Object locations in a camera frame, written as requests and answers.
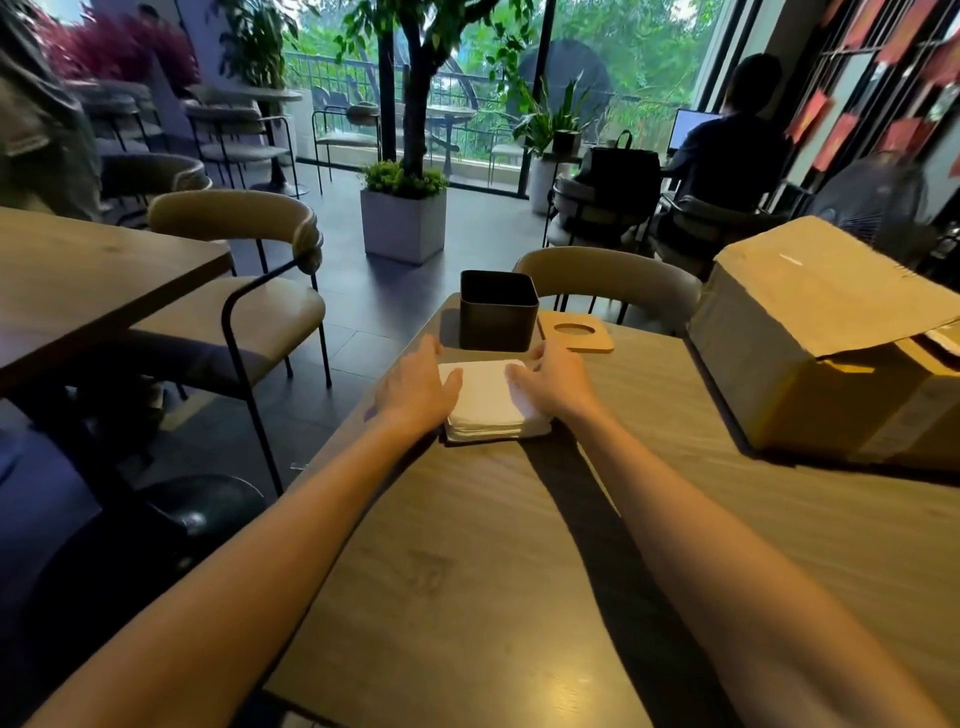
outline cardboard box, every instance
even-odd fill
[[[689,334],[750,444],[960,470],[960,296],[817,218],[730,245]]]

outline red decoration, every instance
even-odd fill
[[[861,48],[863,46],[863,41],[867,39],[867,34],[874,27],[874,21],[880,11],[883,10],[885,2],[886,0],[863,0],[853,24],[847,31],[847,37],[843,39],[843,48]]]
[[[787,130],[786,135],[793,139],[794,144],[800,144],[801,139],[804,138],[804,134],[806,134],[807,131],[813,127],[817,119],[819,119],[823,114],[827,113],[832,106],[833,99],[831,99],[826,95],[826,93],[818,88],[813,92],[813,96],[810,97],[810,100],[806,102],[804,112],[798,114],[798,116],[793,120],[793,123]]]
[[[887,128],[877,145],[878,152],[904,152],[914,157],[937,128],[936,123],[920,118],[898,119]]]
[[[906,15],[903,16],[903,20],[900,21],[900,25],[897,26],[897,29],[890,37],[886,46],[876,57],[876,62],[888,64],[900,62],[903,54],[906,53],[910,47],[910,43],[913,42],[913,39],[917,36],[917,33],[926,22],[930,13],[933,12],[937,1],[938,0],[916,0],[916,2],[910,6],[910,10],[906,12]]]
[[[817,155],[817,158],[813,160],[813,164],[810,166],[821,172],[826,172],[833,158],[836,157],[837,152],[840,151],[840,147],[847,141],[847,137],[850,136],[859,121],[860,117],[855,113],[845,113],[837,119],[837,123],[833,126],[833,131],[830,132],[830,136],[827,138],[827,141],[824,142],[824,148],[820,150],[820,154]]]
[[[938,86],[960,81],[960,35],[955,35],[934,51],[920,76],[924,81]]]
[[[836,17],[837,12],[843,7],[845,2],[847,2],[847,0],[832,0],[824,11],[824,16],[820,18],[821,28],[826,28],[826,26],[830,24],[830,21]]]

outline square planter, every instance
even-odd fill
[[[460,348],[526,352],[537,324],[540,298],[522,273],[460,274]]]
[[[360,213],[367,255],[421,265],[444,249],[446,190],[426,200],[361,190]]]

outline black square container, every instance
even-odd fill
[[[460,348],[526,352],[539,310],[540,299],[529,276],[464,271],[460,274]]]

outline chair seat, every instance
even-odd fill
[[[253,277],[201,286],[129,329],[110,348],[142,374],[237,396],[240,382],[220,326],[227,297]],[[251,385],[266,376],[324,320],[326,304],[301,282],[273,279],[237,302],[231,318]]]
[[[372,147],[375,149],[376,137],[357,132],[327,132],[318,136],[315,143],[332,147]]]
[[[268,144],[244,144],[239,141],[228,141],[224,143],[223,147],[221,147],[220,142],[202,144],[200,154],[204,159],[210,161],[242,164],[250,161],[267,161],[274,157],[289,154],[289,150],[283,147],[272,147]]]
[[[496,144],[490,153],[494,157],[523,157],[523,147],[519,144]]]

